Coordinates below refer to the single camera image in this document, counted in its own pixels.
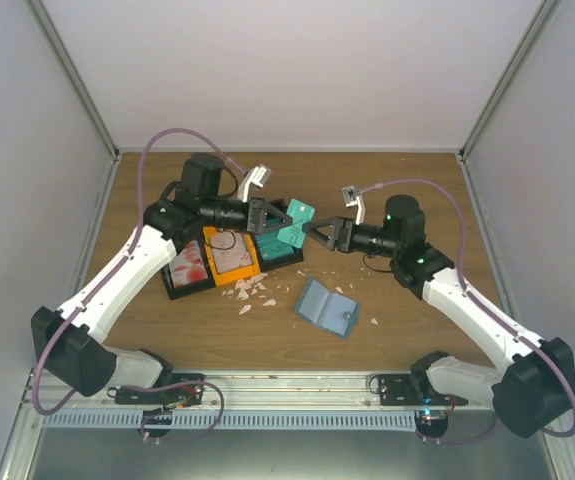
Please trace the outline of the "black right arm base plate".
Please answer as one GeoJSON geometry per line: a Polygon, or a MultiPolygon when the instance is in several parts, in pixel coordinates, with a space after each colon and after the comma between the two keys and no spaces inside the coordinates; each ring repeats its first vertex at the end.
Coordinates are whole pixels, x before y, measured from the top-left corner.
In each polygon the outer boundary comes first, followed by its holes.
{"type": "Polygon", "coordinates": [[[389,407],[460,407],[469,402],[458,396],[443,395],[433,390],[419,391],[410,373],[376,373],[366,381],[367,389],[389,407]]]}

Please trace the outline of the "teal credit card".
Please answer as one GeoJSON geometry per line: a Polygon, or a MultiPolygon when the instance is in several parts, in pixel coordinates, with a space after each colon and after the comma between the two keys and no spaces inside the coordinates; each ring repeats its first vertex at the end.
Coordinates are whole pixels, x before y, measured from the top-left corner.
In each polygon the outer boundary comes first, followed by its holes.
{"type": "Polygon", "coordinates": [[[292,224],[280,229],[277,239],[296,249],[301,249],[306,237],[303,226],[313,219],[315,212],[316,209],[313,206],[298,199],[292,199],[287,208],[287,215],[291,217],[292,224]]]}

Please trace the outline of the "orange middle tray bin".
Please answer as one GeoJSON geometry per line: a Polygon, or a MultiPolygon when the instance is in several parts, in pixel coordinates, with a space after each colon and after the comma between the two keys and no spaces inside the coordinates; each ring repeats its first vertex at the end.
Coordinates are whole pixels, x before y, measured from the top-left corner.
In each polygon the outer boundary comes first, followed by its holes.
{"type": "Polygon", "coordinates": [[[261,273],[250,234],[204,227],[205,252],[217,286],[236,283],[261,273]]]}

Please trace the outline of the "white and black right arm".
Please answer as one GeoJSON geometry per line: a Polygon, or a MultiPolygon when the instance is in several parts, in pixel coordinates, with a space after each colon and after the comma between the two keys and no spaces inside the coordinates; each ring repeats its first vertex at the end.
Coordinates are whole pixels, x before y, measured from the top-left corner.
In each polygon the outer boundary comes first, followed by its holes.
{"type": "Polygon", "coordinates": [[[330,251],[389,259],[400,286],[435,308],[487,356],[488,367],[444,352],[411,367],[411,396],[431,405],[445,395],[490,408],[513,434],[538,431],[558,438],[575,435],[575,365],[571,347],[545,340],[521,326],[469,283],[460,265],[426,239],[426,217],[412,196],[395,195],[380,226],[346,217],[304,225],[304,232],[330,251]]]}

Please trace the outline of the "black three-compartment card tray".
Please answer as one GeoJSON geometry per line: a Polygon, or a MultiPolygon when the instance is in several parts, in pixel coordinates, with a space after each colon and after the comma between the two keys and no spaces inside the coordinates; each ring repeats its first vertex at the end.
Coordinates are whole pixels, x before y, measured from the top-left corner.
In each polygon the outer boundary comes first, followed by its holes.
{"type": "Polygon", "coordinates": [[[199,214],[206,223],[198,236],[161,270],[168,297],[177,300],[302,262],[302,249],[278,239],[286,213],[282,199],[203,203],[199,214]]]}

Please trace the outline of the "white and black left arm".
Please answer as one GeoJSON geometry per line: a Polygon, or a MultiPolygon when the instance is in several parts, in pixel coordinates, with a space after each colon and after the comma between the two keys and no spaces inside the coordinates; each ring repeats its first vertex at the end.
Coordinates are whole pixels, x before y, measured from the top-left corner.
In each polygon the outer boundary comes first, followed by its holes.
{"type": "Polygon", "coordinates": [[[266,234],[291,225],[291,218],[254,197],[271,175],[260,164],[236,190],[220,194],[228,168],[211,154],[194,154],[179,180],[145,207],[126,243],[108,264],[60,307],[39,308],[31,318],[38,374],[49,372],[74,392],[90,397],[106,387],[137,387],[152,404],[170,398],[172,378],[162,359],[145,351],[111,349],[105,341],[121,313],[148,281],[199,240],[207,227],[266,234]]]}

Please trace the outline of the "aluminium front frame rail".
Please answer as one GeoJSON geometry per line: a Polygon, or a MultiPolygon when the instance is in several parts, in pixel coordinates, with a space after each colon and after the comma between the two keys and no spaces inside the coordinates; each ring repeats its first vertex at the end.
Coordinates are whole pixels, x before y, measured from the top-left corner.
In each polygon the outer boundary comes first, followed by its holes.
{"type": "MultiPolygon", "coordinates": [[[[232,410],[411,410],[448,407],[389,407],[381,406],[376,395],[366,386],[372,374],[367,371],[253,371],[203,370],[205,382],[215,384],[223,393],[225,407],[232,410]]],[[[118,385],[103,387],[85,397],[75,393],[64,408],[86,408],[98,405],[116,406],[107,396],[107,390],[118,385]]],[[[50,373],[39,381],[38,399],[44,408],[53,408],[71,390],[71,387],[50,373]]],[[[491,409],[491,406],[467,400],[464,409],[491,409]]],[[[220,404],[218,394],[203,386],[202,402],[194,407],[215,410],[220,404]]]]}

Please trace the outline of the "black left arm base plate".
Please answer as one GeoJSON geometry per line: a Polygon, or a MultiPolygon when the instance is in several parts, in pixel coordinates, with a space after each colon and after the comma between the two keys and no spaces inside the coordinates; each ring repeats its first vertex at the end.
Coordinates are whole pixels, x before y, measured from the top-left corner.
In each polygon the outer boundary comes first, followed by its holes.
{"type": "Polygon", "coordinates": [[[133,387],[111,387],[107,396],[118,405],[151,405],[165,408],[189,407],[202,402],[205,376],[172,372],[146,391],[133,387]]]}

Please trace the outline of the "white card stack in bin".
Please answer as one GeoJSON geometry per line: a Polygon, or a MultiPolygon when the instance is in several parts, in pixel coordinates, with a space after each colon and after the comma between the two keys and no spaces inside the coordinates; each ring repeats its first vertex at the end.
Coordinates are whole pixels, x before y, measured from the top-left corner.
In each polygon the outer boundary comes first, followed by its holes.
{"type": "Polygon", "coordinates": [[[252,257],[242,234],[218,232],[208,243],[212,248],[213,263],[218,274],[226,274],[252,265],[252,257]]]}

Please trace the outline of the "blue leather card holder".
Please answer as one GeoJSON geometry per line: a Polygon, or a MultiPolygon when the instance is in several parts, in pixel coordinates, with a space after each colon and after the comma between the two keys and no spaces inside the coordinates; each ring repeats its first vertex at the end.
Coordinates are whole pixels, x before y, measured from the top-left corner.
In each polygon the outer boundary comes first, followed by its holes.
{"type": "Polygon", "coordinates": [[[300,295],[295,312],[311,325],[347,338],[359,320],[360,305],[341,293],[327,289],[310,278],[300,295]]]}

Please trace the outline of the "red and white card stack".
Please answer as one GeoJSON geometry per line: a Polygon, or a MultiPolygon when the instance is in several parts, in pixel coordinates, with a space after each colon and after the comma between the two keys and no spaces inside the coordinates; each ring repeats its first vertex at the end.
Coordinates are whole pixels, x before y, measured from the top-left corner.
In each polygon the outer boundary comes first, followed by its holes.
{"type": "Polygon", "coordinates": [[[207,281],[208,271],[202,256],[201,245],[194,240],[170,263],[170,279],[174,288],[183,288],[207,281]]]}

